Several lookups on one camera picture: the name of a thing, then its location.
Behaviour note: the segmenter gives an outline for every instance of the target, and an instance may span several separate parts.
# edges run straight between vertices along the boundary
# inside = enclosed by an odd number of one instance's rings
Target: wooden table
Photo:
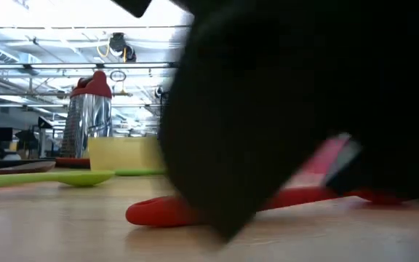
[[[419,261],[419,208],[383,210],[353,197],[261,213],[218,252],[202,246],[200,227],[128,224],[130,204],[168,193],[158,180],[0,188],[0,262]]]

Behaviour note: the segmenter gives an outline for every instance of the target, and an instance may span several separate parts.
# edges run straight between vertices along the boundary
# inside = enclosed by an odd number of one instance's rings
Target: silver cheese grater
[[[93,77],[80,79],[72,91],[61,157],[82,158],[88,138],[113,136],[112,93],[106,79],[104,72],[96,71]]]

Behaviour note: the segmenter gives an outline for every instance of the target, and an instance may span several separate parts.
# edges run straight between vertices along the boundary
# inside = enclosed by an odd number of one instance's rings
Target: green spatula
[[[46,181],[60,182],[70,186],[87,187],[102,183],[113,176],[113,171],[41,172],[0,175],[0,187]]]

